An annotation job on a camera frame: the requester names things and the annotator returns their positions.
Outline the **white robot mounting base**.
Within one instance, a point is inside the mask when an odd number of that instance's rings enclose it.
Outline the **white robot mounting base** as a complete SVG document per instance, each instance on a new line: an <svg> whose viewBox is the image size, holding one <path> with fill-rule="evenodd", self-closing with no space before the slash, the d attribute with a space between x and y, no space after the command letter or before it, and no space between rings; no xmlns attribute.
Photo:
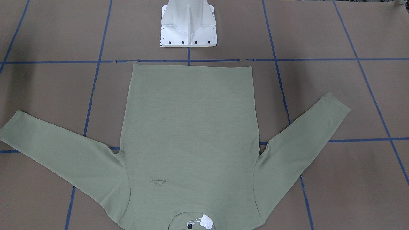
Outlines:
<svg viewBox="0 0 409 230"><path fill-rule="evenodd" d="M214 6L207 0L170 0L162 6L160 46L214 47L218 43Z"/></svg>

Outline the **olive green long-sleeve shirt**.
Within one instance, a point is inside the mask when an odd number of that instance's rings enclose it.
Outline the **olive green long-sleeve shirt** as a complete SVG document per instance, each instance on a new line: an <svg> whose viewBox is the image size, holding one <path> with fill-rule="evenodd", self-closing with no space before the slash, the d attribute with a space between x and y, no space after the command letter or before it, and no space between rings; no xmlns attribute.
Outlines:
<svg viewBox="0 0 409 230"><path fill-rule="evenodd" d="M133 65L121 147L17 111L1 140L98 202L125 230L263 225L350 109L326 93L259 153L251 67Z"/></svg>

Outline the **white paper hang tag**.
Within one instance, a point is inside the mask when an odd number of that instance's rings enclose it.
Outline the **white paper hang tag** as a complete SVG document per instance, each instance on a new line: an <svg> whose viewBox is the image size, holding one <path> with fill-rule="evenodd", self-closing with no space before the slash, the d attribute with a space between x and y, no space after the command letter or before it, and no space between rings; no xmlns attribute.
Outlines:
<svg viewBox="0 0 409 230"><path fill-rule="evenodd" d="M209 216L207 216L206 214L203 214L201 218L198 218L194 221L190 221L189 225L201 226L206 230L213 230L214 222Z"/></svg>

